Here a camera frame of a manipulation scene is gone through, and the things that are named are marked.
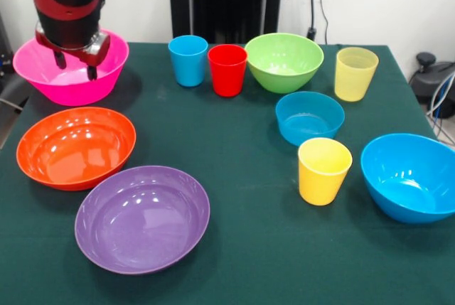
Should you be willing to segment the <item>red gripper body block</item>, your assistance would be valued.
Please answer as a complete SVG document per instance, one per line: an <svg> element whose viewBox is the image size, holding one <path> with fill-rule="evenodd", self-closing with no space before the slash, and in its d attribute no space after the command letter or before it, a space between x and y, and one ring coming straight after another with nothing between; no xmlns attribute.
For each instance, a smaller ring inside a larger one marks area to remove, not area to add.
<svg viewBox="0 0 455 305"><path fill-rule="evenodd" d="M68 54L76 57L81 62L85 63L87 66L98 66L102 63L107 55L107 51L110 46L110 36L105 31L98 31L91 38L91 42L81 48L64 48L57 46L56 44L50 42L44 32L36 31L35 32L37 42L52 50L63 52L64 55Z"/></svg>

